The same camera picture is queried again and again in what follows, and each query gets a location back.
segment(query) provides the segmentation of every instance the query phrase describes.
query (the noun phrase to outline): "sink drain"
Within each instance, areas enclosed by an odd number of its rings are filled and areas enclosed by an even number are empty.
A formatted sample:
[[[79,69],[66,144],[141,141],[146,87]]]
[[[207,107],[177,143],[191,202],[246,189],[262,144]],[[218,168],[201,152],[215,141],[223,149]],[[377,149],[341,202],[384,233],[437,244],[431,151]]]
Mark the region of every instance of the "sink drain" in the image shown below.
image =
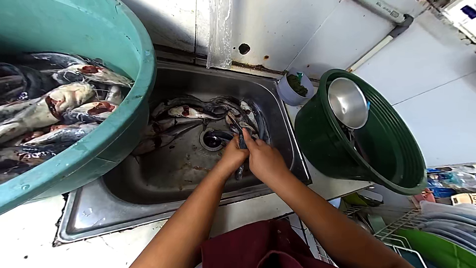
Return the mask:
[[[211,135],[207,135],[208,132],[211,132],[214,130],[217,130],[217,129],[213,127],[207,128],[205,131],[202,131],[202,133],[200,133],[200,138],[199,138],[200,145],[202,145],[202,147],[205,150],[208,150],[211,152],[215,152],[223,148],[223,145],[221,145],[221,140],[219,138],[213,137]]]

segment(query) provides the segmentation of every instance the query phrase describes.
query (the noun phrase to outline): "green plastic bucket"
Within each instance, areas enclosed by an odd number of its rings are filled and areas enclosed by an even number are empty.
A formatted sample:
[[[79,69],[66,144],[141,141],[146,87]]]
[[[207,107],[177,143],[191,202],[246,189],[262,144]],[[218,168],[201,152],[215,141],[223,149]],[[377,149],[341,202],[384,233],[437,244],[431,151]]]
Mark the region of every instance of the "green plastic bucket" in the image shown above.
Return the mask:
[[[135,80],[117,110],[92,133],[0,185],[0,214],[25,201],[62,194],[96,179],[138,144],[156,75],[150,37],[118,0],[13,0],[0,4],[0,53],[66,52],[101,58]]]
[[[353,148],[339,126],[327,91],[338,77],[355,82],[370,101],[366,124],[354,131],[366,160]],[[420,148],[403,120],[372,86],[341,69],[325,72],[312,99],[295,121],[299,147],[309,162],[333,178],[373,181],[403,195],[426,187],[426,167]]]

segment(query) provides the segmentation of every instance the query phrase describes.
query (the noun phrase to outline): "hole in wall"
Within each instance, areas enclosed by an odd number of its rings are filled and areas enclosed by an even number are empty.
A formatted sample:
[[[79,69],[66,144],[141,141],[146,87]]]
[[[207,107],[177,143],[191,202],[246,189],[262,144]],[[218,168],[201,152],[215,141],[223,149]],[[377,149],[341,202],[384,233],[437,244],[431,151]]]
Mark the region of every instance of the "hole in wall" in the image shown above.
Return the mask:
[[[248,46],[248,44],[241,44],[239,47],[238,47],[238,50],[240,52],[241,55],[245,55],[246,53],[249,52],[251,48]]]

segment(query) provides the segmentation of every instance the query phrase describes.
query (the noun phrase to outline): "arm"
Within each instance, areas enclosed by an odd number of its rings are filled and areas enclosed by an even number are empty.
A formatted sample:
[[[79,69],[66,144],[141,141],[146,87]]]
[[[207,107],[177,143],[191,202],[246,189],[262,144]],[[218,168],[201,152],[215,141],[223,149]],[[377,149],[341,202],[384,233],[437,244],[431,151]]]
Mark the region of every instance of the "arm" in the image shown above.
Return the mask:
[[[196,265],[199,246],[208,239],[225,182],[247,157],[248,150],[238,148],[238,136],[235,136],[220,161],[130,267],[191,268]]]
[[[413,267],[300,182],[276,148],[243,135],[250,170],[294,210],[339,267]]]

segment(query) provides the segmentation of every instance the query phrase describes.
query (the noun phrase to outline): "white countertop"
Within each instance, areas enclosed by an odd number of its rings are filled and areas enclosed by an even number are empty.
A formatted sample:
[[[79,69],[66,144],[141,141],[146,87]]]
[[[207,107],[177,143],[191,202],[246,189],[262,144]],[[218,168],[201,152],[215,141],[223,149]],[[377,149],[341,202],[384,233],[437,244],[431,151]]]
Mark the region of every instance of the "white countertop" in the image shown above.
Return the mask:
[[[294,119],[301,107],[287,106]],[[327,200],[345,196],[373,183],[329,178],[307,160],[312,177],[309,185]],[[61,217],[65,201],[55,196],[21,205],[0,216],[0,266],[30,268],[126,268],[134,261],[166,220],[83,241],[52,247],[55,224]],[[292,212],[276,194],[220,206],[215,216],[211,236],[228,232],[248,223],[271,219]]]

